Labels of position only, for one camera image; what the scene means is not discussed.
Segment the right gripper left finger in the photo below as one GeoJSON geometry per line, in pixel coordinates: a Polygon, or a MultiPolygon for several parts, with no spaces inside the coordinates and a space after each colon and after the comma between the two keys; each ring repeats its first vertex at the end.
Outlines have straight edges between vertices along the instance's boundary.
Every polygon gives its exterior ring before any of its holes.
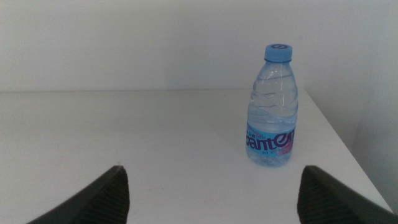
{"type": "Polygon", "coordinates": [[[57,207],[30,224],[125,224],[129,213],[129,185],[123,166],[113,166],[57,207]]]}

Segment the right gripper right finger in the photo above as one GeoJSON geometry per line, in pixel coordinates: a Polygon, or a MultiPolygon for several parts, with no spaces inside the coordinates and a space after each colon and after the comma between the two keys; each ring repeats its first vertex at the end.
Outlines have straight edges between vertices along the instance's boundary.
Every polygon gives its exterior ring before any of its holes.
{"type": "Polygon", "coordinates": [[[397,215],[363,197],[317,166],[305,166],[298,193],[301,223],[397,224],[397,215]]]}

